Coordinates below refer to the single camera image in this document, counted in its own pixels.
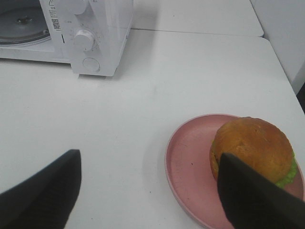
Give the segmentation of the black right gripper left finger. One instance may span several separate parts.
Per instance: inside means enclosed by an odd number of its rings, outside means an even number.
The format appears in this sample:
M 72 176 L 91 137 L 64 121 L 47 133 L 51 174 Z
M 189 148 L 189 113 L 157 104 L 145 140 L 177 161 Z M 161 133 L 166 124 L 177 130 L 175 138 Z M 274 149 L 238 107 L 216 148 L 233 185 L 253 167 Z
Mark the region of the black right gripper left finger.
M 0 195 L 2 229 L 63 229 L 81 188 L 81 153 L 71 149 Z

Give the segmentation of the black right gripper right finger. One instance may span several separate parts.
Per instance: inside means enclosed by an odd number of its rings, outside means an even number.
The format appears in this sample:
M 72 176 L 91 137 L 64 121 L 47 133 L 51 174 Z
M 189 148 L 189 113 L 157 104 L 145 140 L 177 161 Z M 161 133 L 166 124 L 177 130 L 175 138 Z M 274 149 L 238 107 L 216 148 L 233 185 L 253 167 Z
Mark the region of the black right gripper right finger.
M 217 191 L 235 229 L 303 229 L 305 203 L 254 171 L 238 157 L 223 153 Z

